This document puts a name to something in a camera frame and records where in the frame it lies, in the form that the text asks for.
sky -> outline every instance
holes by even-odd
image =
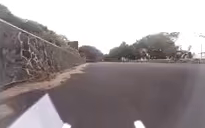
[[[199,52],[205,39],[205,0],[0,0],[13,14],[48,26],[80,45],[108,53],[157,32],[181,32],[176,42]]]

asphalt road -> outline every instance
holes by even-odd
[[[72,128],[205,128],[205,65],[93,63],[49,94]]]

stone wall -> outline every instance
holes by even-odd
[[[0,88],[46,78],[81,63],[77,50],[58,47],[0,21]]]

hillside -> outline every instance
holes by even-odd
[[[35,21],[16,17],[1,4],[0,18],[12,24],[0,20],[0,88],[16,82],[42,80],[84,63],[78,50],[69,47],[65,36]]]

tree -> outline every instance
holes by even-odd
[[[179,37],[179,32],[166,33],[161,32],[148,35],[140,40],[136,40],[132,45],[122,42],[119,47],[110,50],[111,58],[127,57],[129,59],[153,58],[165,59],[174,56],[178,47],[175,41]]]
[[[137,40],[133,44],[137,49],[147,49],[148,54],[154,58],[166,58],[166,56],[172,56],[177,51],[177,46],[173,40],[178,38],[178,33],[158,33],[154,35],[148,35],[141,40]]]
[[[100,61],[103,58],[103,53],[96,47],[85,45],[79,48],[81,56],[85,56],[87,61]]]
[[[66,45],[66,41],[68,40],[64,35],[58,35],[52,30],[48,30],[48,28],[36,21],[27,20],[19,18],[13,15],[7,7],[0,4],[0,18],[11,23],[14,26],[17,26],[27,32],[30,32],[34,35],[37,35],[57,46]]]
[[[135,59],[134,47],[131,45],[129,46],[128,44],[126,44],[126,42],[122,42],[119,47],[115,47],[110,50],[109,56],[111,58],[118,58],[118,59],[121,59],[121,57]]]

